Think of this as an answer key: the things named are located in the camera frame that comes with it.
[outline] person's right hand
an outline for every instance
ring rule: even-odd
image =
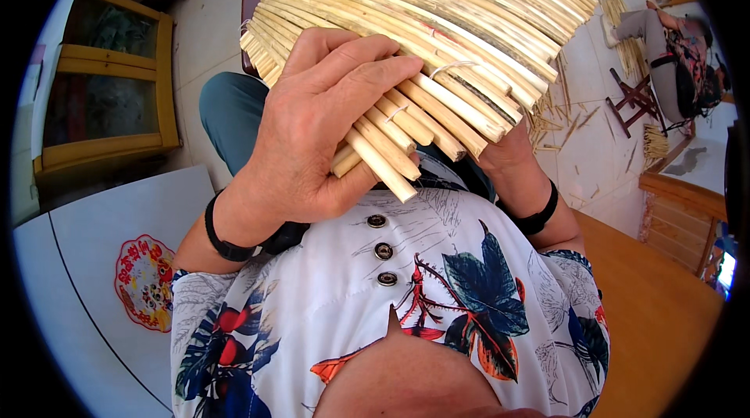
[[[249,162],[216,201],[221,240],[249,247],[284,222],[338,217],[377,183],[364,162],[341,179],[329,172],[352,123],[420,71],[421,59],[392,57],[398,49],[385,36],[305,29],[268,93]]]

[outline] shirt button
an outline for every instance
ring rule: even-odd
[[[393,248],[386,243],[378,243],[375,245],[375,257],[380,260],[388,260],[393,257]]]
[[[380,229],[380,227],[386,225],[386,221],[386,217],[383,215],[372,215],[368,217],[368,226],[374,229]]]
[[[392,272],[383,272],[377,276],[377,282],[382,286],[393,286],[398,282],[398,276]]]

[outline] black watch strap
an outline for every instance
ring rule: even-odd
[[[555,183],[552,182],[551,179],[550,186],[552,187],[552,192],[550,194],[550,200],[547,202],[547,206],[539,213],[534,213],[526,218],[516,218],[511,215],[511,212],[505,207],[501,200],[498,200],[495,205],[508,215],[513,224],[516,225],[524,235],[532,236],[541,233],[541,230],[545,228],[545,224],[547,224],[550,218],[552,218],[552,215],[557,208],[557,187],[555,187]]]
[[[258,255],[263,248],[259,245],[254,247],[239,247],[238,245],[219,239],[214,229],[214,204],[219,195],[221,195],[221,191],[211,198],[209,205],[205,207],[205,232],[209,235],[211,245],[214,246],[216,252],[221,257],[231,262],[247,262],[252,257]]]

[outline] shoe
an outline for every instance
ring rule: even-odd
[[[600,19],[602,20],[602,30],[605,32],[605,44],[607,45],[607,48],[614,48],[615,45],[617,45],[619,40],[617,40],[615,32],[614,32],[614,26],[611,22],[609,22],[609,19],[607,19],[607,16],[605,14],[602,14],[600,16]]]

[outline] yellow cabinet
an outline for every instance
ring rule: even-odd
[[[111,170],[179,146],[172,18],[131,0],[75,0],[44,122],[37,179]]]

